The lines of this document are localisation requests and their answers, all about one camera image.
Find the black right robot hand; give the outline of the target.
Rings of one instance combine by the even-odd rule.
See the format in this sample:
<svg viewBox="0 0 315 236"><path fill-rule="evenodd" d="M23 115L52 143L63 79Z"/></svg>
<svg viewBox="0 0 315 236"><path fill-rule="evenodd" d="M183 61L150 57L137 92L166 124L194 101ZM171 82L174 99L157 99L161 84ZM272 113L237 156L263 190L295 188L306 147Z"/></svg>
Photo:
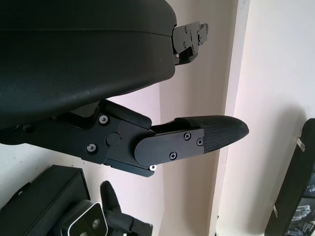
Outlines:
<svg viewBox="0 0 315 236"><path fill-rule="evenodd" d="M116 193L109 181L100 186L102 209L108 225L108 236L151 236L153 226L122 213Z"/></svg>

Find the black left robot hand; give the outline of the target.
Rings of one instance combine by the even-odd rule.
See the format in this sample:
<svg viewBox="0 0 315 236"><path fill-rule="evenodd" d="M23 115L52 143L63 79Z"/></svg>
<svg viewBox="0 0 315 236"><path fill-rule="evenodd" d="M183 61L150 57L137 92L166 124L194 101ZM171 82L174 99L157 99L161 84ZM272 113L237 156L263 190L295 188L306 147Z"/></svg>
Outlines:
<svg viewBox="0 0 315 236"><path fill-rule="evenodd" d="M178 26L164 0L3 0L0 141L143 177L249 133L229 116L150 118L110 101L192 62L208 25Z"/></svg>

